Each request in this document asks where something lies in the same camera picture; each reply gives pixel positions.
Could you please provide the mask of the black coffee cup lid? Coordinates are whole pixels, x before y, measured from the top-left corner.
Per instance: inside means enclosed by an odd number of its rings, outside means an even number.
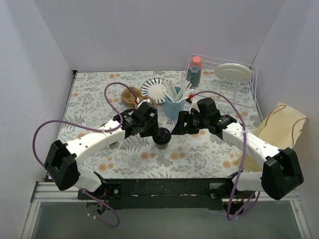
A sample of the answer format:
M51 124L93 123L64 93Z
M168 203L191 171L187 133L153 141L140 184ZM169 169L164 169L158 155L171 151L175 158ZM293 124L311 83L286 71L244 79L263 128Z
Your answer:
M158 136L153 136L152 139L154 140L171 140L171 133L170 131L165 127L160 127L160 134Z

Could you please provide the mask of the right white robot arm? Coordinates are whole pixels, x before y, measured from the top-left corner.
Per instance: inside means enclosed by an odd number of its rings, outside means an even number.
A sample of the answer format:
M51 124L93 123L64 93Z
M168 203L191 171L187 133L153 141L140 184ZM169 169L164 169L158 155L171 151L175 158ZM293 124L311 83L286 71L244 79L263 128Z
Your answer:
M280 149L252 133L245 133L243 124L230 115L221 115L211 98L193 102L189 110L180 111L171 133L197 134L201 129L245 149L246 154L262 167L260 172L239 171L229 175L223 185L212 190L213 193L237 198L243 191L260 191L280 200L303 184L304 177L294 150L289 147Z

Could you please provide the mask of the dark paper coffee cup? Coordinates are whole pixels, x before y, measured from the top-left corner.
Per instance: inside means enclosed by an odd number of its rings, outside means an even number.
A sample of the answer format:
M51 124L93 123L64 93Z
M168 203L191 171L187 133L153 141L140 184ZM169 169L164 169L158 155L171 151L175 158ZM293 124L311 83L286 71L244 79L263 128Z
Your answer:
M158 149L166 149L168 147L170 140L154 140L154 143L156 144L156 148Z

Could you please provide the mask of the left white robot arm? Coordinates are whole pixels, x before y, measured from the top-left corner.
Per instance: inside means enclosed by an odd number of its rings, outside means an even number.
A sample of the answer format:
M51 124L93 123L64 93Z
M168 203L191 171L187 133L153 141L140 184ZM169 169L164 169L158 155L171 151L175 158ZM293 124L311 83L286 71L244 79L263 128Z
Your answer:
M101 199L106 193L102 177L79 166L101 149L137 134L140 137L159 134L158 110L147 101L140 103L137 109L125 110L114 116L97 132L66 143L55 141L50 147L44 168L60 191L74 186L89 191L95 199Z

